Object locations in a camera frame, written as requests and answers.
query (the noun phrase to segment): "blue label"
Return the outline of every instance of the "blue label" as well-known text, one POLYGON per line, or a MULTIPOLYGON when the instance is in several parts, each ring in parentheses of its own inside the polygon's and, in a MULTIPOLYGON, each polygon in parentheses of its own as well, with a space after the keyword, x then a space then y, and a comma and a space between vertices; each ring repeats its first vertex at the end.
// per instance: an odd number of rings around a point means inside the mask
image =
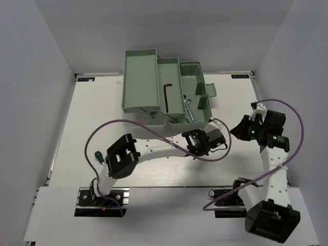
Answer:
POLYGON ((95 78, 78 78, 77 81, 78 81, 78 82, 81 82, 81 81, 86 82, 86 81, 94 81, 94 79, 95 79, 95 78))
POLYGON ((235 74, 231 75, 231 78, 250 78, 248 74, 235 74))

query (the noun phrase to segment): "white table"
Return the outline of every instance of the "white table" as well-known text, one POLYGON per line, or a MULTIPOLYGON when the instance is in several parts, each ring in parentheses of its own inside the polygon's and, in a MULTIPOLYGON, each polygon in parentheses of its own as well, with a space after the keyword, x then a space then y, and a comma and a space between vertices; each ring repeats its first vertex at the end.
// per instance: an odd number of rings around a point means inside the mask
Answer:
MULTIPOLYGON (((207 84, 214 83, 217 97, 210 98, 212 114, 230 128, 244 114, 252 112, 256 101, 250 79, 232 79, 229 74, 205 75, 207 84)), ((95 174, 84 158, 84 145, 91 132, 102 123, 123 117, 121 109, 123 77, 96 77, 91 82, 76 82, 71 106, 58 148, 50 179, 50 187, 88 187, 95 174)), ((89 145, 89 156, 100 172, 94 152, 106 149, 126 133, 138 132, 115 123, 98 132, 89 145)), ((253 179, 262 174, 259 146, 255 141, 239 141, 234 136, 230 154, 220 162, 202 162, 191 157, 161 158, 139 164, 133 174, 120 179, 116 187, 200 187, 231 186, 238 177, 253 179)), ((211 153, 217 158, 224 151, 211 153)))
MULTIPOLYGON (((247 233, 244 218, 216 219, 201 208, 209 188, 131 188, 124 218, 74 217, 77 187, 41 187, 24 241, 37 246, 279 246, 247 233)), ((318 244, 298 188, 288 188, 301 221, 284 246, 318 244)))

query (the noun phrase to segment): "green toolbox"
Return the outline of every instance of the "green toolbox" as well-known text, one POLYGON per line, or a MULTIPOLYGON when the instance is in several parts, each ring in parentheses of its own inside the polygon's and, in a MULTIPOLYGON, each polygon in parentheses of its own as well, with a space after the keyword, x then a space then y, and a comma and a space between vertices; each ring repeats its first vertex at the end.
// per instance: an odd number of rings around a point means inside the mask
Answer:
POLYGON ((199 62, 161 58, 156 49, 126 51, 124 113, 165 116, 177 132, 202 129, 212 117, 212 96, 215 86, 205 84, 199 62))

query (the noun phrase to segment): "cable tie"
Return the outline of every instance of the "cable tie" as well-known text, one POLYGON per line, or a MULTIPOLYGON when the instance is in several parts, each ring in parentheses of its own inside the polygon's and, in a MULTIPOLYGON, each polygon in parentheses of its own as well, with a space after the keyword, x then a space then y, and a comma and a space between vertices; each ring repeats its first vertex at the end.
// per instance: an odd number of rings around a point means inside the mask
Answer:
POLYGON ((174 140, 173 140, 173 139, 171 139, 171 141, 169 142, 169 145, 171 145, 171 146, 172 146, 172 148, 174 148, 174 145, 173 145, 173 143, 174 143, 174 140))
POLYGON ((282 163, 280 163, 279 166, 280 166, 280 169, 284 169, 284 170, 286 170, 286 171, 287 171, 287 169, 288 169, 288 168, 287 168, 286 166, 284 166, 282 163))

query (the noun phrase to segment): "black mounting plate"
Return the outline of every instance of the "black mounting plate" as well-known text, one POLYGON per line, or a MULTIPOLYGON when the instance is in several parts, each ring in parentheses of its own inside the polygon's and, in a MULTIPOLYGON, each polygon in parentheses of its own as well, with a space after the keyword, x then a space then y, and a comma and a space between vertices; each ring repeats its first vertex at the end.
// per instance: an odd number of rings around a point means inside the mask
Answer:
MULTIPOLYGON (((124 190, 112 190, 111 193, 108 195, 109 197, 117 200, 117 202, 123 206, 123 196, 124 196, 124 190)), ((104 203, 101 204, 101 206, 107 206, 109 204, 111 204, 112 201, 111 200, 105 200, 104 199, 104 203)), ((90 190, 81 190, 80 191, 80 196, 78 198, 78 203, 77 205, 81 206, 81 207, 93 207, 93 206, 98 206, 95 205, 94 202, 91 199, 91 192, 90 190)))
MULTIPOLYGON (((231 190, 232 189, 213 190, 213 192, 214 192, 213 198, 215 199, 231 190)), ((217 207, 235 207, 235 206, 244 206, 244 204, 242 203, 242 200, 240 199, 240 197, 238 195, 232 194, 220 201, 217 201, 215 203, 215 206, 217 206, 217 207)), ((240 211, 229 211, 229 209, 227 209, 226 211, 224 211, 224 210, 214 211, 215 218, 245 218, 246 213, 247 213, 247 211, 243 208, 241 208, 240 211)))

